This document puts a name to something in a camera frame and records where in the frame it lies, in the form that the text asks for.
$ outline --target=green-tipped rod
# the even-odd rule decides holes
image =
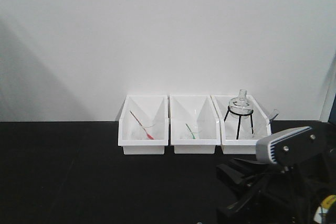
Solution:
[[[191,129],[190,129],[190,127],[188,126],[188,124],[185,124],[185,125],[187,125],[187,128],[188,128],[188,130],[190,131],[190,133],[192,134],[193,139],[196,139],[194,133],[191,131]]]

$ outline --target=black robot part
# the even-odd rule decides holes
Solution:
[[[275,152],[279,161],[276,165],[235,158],[216,167],[217,178],[238,198],[217,209],[218,223],[316,223],[313,218],[322,200],[336,194],[323,152],[323,135],[309,129],[280,141],[275,148],[283,150],[283,146],[294,151],[290,155]],[[332,209],[322,224],[336,223],[336,210]]]

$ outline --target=yellow component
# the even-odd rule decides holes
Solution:
[[[322,201],[322,207],[325,209],[329,209],[332,204],[334,204],[336,201],[336,195],[329,195],[327,198],[325,198]]]

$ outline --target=metal ring stand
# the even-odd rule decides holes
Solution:
[[[227,115],[229,114],[229,112],[232,113],[233,115],[237,115],[237,116],[239,116],[239,120],[238,120],[238,129],[237,129],[237,138],[236,138],[236,139],[239,138],[240,122],[241,122],[241,120],[242,120],[242,116],[250,116],[250,119],[251,119],[251,129],[252,129],[252,134],[254,133],[254,131],[253,131],[253,121],[252,121],[253,110],[252,110],[251,113],[248,113],[248,114],[244,114],[244,115],[243,115],[243,114],[238,114],[238,113],[233,112],[233,111],[230,109],[230,106],[228,106],[228,107],[227,107],[226,115],[225,115],[225,117],[224,117],[224,122],[225,122],[225,120],[226,120]]]

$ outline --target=glass flask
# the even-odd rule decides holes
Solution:
[[[253,103],[246,98],[247,90],[241,89],[239,96],[229,101],[230,110],[239,115],[249,115],[253,111]]]

